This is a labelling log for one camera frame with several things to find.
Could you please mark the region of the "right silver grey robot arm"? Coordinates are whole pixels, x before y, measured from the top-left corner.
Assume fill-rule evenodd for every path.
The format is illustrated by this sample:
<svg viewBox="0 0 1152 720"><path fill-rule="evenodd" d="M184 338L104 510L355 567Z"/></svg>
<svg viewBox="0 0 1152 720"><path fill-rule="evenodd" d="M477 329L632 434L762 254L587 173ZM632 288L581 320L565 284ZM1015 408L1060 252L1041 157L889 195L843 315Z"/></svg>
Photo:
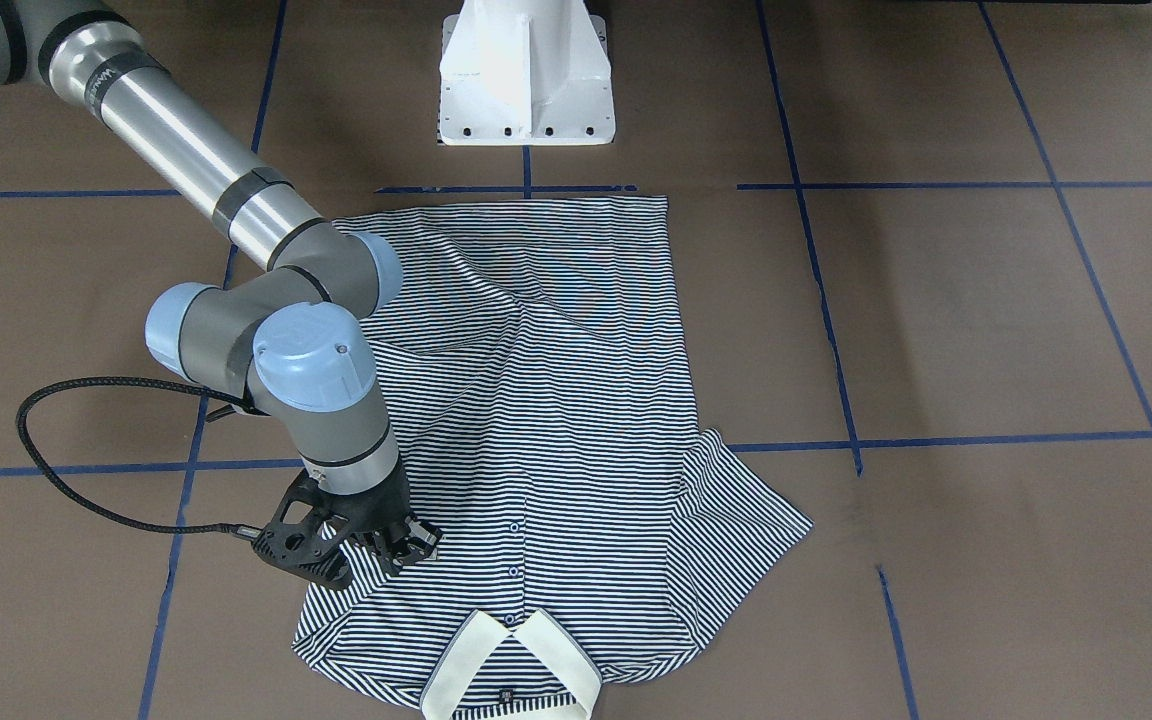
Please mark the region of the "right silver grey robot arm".
<svg viewBox="0 0 1152 720"><path fill-rule="evenodd" d="M394 577L434 555L442 532L412 510L410 483L361 320L396 300L396 250L376 234L339 232L238 141L103 1L0 1L0 88L33 83L86 109L141 156L262 270L244 283L187 282L147 310L143 340L175 381L90 377L37 389L15 415L20 442L52 486L84 509L146 532L227 535L262 561L343 591L361 547ZM145 387L210 397L212 418L270 416L302 468L273 518L160 525L82 497L28 429L41 397L79 387Z"/></svg>

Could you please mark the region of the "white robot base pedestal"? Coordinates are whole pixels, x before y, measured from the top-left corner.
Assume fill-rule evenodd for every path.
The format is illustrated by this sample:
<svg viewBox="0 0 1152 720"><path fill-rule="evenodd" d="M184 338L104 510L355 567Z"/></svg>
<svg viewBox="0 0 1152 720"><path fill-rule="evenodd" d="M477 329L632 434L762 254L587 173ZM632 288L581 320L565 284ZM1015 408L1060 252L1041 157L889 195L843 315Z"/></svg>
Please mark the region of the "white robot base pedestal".
<svg viewBox="0 0 1152 720"><path fill-rule="evenodd" d="M617 135L605 13L465 1L442 23L435 136L448 146L600 146Z"/></svg>

